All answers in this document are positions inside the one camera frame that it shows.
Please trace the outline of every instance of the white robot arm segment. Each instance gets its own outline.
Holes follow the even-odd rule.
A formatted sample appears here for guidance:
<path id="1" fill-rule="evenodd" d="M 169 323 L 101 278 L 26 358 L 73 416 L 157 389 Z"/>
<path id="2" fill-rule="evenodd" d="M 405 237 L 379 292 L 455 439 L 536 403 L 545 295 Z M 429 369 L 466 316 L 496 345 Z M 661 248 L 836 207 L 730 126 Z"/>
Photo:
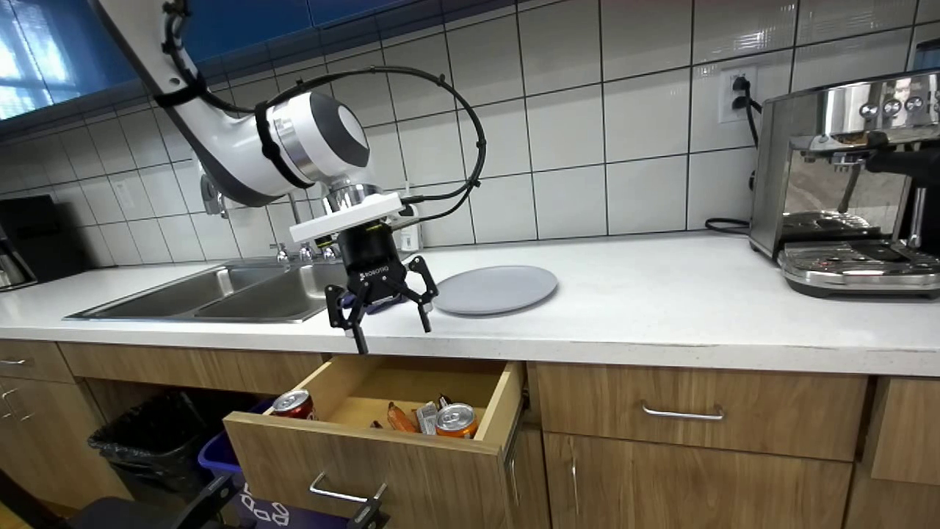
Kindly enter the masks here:
<path id="1" fill-rule="evenodd" d="M 212 106 L 176 37 L 184 3 L 93 0 L 93 6 L 200 156 L 212 185 L 228 201 L 263 207 L 294 189 L 345 181 L 367 169 L 361 125 L 326 95 L 306 91 L 254 115 Z"/>

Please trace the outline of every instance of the power outlet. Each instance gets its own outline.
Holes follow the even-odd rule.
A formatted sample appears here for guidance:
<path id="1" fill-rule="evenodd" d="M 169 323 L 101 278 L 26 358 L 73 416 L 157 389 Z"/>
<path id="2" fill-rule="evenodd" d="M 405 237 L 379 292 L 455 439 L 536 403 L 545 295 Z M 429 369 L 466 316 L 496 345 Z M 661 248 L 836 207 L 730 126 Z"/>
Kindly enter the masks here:
<path id="1" fill-rule="evenodd" d="M 715 88 L 715 106 L 714 106 L 718 125 L 739 120 L 739 112 L 733 112 L 737 91 L 730 88 L 737 76 L 745 76 L 751 84 L 751 91 L 756 85 L 756 72 L 755 69 L 739 69 L 739 72 L 718 75 L 718 81 L 715 81 L 715 85 L 718 85 Z"/>

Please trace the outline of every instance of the tiled wall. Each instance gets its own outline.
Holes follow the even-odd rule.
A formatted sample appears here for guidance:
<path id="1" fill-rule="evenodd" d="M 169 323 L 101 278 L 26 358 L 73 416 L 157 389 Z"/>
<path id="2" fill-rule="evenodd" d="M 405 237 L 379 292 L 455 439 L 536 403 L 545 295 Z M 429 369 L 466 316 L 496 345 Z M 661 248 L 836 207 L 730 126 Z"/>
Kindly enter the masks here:
<path id="1" fill-rule="evenodd" d="M 940 40 L 940 0 L 532 0 L 217 85 L 254 104 L 295 76 L 364 65 L 447 75 L 489 137 L 470 209 L 424 248 L 701 231 L 745 217 L 755 151 L 729 112 L 733 75 L 755 97 L 889 75 Z M 471 165 L 466 119 L 410 81 L 344 81 L 380 189 L 439 192 Z M 291 209 L 200 212 L 195 165 L 153 110 L 98 115 L 1 151 L 1 195 L 68 203 L 101 264 L 266 256 Z M 295 195 L 301 217 L 314 195 Z"/>

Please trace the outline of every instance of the gray plate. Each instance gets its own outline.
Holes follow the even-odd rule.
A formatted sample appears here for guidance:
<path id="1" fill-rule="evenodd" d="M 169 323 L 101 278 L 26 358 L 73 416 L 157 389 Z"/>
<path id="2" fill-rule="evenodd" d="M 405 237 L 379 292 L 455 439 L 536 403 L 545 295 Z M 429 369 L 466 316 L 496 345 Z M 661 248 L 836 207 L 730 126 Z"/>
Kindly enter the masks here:
<path id="1" fill-rule="evenodd" d="M 442 281 L 435 309 L 461 319 L 511 316 L 549 301 L 554 292 L 557 281 L 542 269 L 479 269 Z"/>

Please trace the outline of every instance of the trash bin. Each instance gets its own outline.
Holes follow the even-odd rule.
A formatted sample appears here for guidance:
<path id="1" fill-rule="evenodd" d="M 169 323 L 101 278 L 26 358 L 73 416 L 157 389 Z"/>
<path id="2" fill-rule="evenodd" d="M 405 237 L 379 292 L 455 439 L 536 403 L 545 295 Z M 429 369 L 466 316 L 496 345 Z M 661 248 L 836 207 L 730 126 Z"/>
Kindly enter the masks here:
<path id="1" fill-rule="evenodd" d="M 187 507 L 212 473 L 195 453 L 220 429 L 223 397 L 166 391 L 90 435 L 90 448 L 115 467 L 137 504 Z"/>
<path id="2" fill-rule="evenodd" d="M 301 510 L 283 510 L 282 504 L 266 504 L 250 494 L 242 486 L 242 473 L 236 467 L 234 451 L 225 439 L 225 432 L 213 435 L 203 453 L 200 467 L 232 480 L 236 494 L 236 526 L 239 529 L 345 529 L 344 519 L 301 511 Z"/>

